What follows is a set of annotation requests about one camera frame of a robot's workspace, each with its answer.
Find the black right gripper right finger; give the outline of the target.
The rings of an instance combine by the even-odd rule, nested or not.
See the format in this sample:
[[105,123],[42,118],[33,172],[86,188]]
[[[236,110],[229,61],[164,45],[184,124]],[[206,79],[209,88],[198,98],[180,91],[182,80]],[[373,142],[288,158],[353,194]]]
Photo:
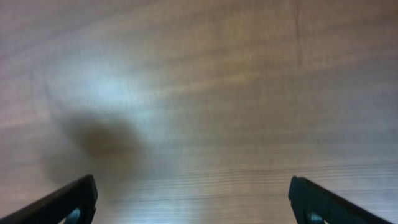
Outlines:
[[298,224],[391,224],[304,177],[292,177],[288,198]]

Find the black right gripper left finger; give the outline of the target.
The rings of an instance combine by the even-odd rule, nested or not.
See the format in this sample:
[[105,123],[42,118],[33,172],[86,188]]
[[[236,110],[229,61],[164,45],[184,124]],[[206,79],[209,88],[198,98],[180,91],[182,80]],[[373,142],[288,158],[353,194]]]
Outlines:
[[89,174],[1,218],[1,224],[90,224],[95,215],[97,199],[95,180]]

